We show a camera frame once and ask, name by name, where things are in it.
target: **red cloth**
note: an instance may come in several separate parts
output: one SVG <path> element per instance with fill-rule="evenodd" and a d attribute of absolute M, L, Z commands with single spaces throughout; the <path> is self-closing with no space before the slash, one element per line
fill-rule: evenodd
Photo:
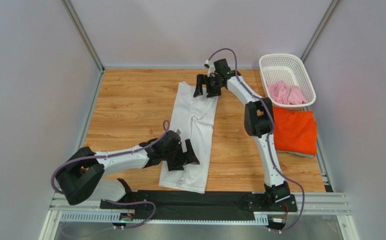
<path fill-rule="evenodd" d="M 276 150 L 306 155 L 317 154 L 317 122 L 312 111 L 273 108 Z"/>

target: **wooden tabletop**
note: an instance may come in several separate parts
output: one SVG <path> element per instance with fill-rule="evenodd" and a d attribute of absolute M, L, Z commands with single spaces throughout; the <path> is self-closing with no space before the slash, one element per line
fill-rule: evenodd
<path fill-rule="evenodd" d="M 131 148 L 159 137 L 170 120 L 179 82 L 195 86 L 205 69 L 108 69 L 105 73 L 85 146 L 93 151 Z M 246 83 L 264 96 L 258 70 L 239 71 Z M 226 89 L 218 100 L 206 191 L 264 192 L 264 171 L 258 150 L 243 127 L 244 106 Z M 325 192 L 315 158 L 277 153 L 283 173 L 307 192 Z M 162 166 L 130 169 L 108 176 L 125 179 L 133 190 L 160 187 Z M 300 188 L 289 183 L 292 192 Z"/>

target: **white laundry basket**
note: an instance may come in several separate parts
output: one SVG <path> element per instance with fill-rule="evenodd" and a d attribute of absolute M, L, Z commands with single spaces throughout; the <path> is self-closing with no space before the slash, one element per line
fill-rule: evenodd
<path fill-rule="evenodd" d="M 297 56 L 292 54 L 267 54 L 259 59 L 259 68 L 265 95 L 271 99 L 273 106 L 297 111 L 315 102 L 316 93 L 310 77 L 304 64 Z M 275 102 L 269 94 L 267 83 L 271 86 L 279 81 L 283 81 L 291 87 L 298 86 L 308 103 L 289 105 Z"/>

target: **gray floor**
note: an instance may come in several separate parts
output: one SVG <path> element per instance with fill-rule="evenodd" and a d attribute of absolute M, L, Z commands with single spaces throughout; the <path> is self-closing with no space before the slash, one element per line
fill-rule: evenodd
<path fill-rule="evenodd" d="M 288 226 L 295 217 L 291 216 Z M 81 236 L 109 228 L 110 223 L 61 222 L 55 240 L 72 239 L 61 234 Z M 239 225 L 146 224 L 135 229 L 109 230 L 83 240 L 343 240 L 336 216 L 303 216 L 292 231 L 281 235 L 266 227 Z"/>

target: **pink cloth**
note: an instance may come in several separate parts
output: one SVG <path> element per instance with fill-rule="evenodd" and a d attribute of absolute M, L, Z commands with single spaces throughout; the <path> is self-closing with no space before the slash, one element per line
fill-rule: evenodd
<path fill-rule="evenodd" d="M 283 81 L 268 86 L 271 98 L 280 103 L 287 105 L 306 104 L 308 101 L 305 99 L 304 94 L 298 86 L 290 87 Z"/>

